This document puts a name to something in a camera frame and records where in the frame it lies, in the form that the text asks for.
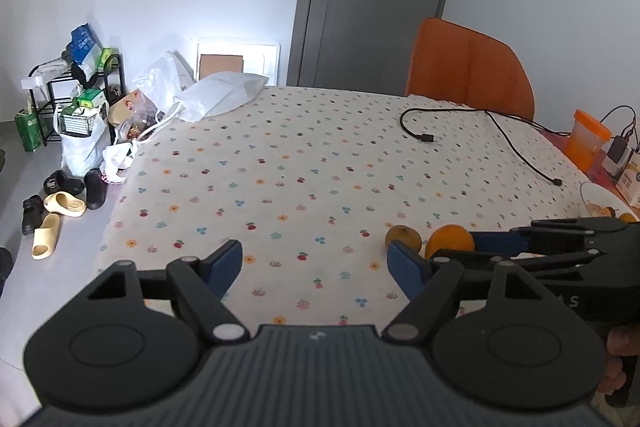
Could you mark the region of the person's hand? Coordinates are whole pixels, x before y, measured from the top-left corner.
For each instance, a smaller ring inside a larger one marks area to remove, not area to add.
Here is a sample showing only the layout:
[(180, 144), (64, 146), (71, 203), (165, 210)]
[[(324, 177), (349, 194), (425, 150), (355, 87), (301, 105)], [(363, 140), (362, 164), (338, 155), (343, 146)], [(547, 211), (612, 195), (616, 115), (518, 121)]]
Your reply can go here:
[(598, 386), (598, 392), (612, 395), (626, 383), (627, 375), (623, 369), (623, 358), (638, 357), (639, 327), (615, 327), (606, 338), (605, 373)]

